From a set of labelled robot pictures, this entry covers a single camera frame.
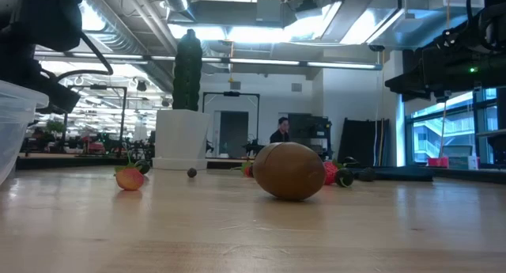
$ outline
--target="white pot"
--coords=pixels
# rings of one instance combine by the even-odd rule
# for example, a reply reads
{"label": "white pot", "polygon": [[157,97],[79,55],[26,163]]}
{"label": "white pot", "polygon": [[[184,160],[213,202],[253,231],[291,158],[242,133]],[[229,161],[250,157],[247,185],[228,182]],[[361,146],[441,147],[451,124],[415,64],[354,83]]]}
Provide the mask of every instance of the white pot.
{"label": "white pot", "polygon": [[206,136],[210,115],[189,110],[157,113],[155,169],[207,169]]}

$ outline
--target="table surface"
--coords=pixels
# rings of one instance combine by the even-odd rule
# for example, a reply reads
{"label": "table surface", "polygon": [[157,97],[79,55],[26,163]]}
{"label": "table surface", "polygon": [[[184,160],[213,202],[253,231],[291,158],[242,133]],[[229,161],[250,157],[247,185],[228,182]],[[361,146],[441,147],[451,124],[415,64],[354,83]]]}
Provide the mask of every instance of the table surface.
{"label": "table surface", "polygon": [[283,202],[238,172],[18,172],[0,187],[2,272],[504,272],[506,187],[325,186]]}

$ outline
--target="person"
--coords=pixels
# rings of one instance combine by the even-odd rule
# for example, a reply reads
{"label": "person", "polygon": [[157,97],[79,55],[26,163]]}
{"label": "person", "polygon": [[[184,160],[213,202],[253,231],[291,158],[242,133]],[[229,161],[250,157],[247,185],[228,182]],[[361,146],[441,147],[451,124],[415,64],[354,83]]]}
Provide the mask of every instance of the person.
{"label": "person", "polygon": [[278,120],[278,130],[270,136],[270,143],[273,142],[289,142],[288,129],[290,125],[287,117],[281,117]]}

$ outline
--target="doorway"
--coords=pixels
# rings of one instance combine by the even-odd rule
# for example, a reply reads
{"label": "doorway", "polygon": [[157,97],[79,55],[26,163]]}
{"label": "doorway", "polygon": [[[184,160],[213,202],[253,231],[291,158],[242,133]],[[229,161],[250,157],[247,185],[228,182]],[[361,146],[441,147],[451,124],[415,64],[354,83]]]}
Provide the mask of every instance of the doorway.
{"label": "doorway", "polygon": [[248,112],[221,112],[220,154],[230,158],[246,156]]}

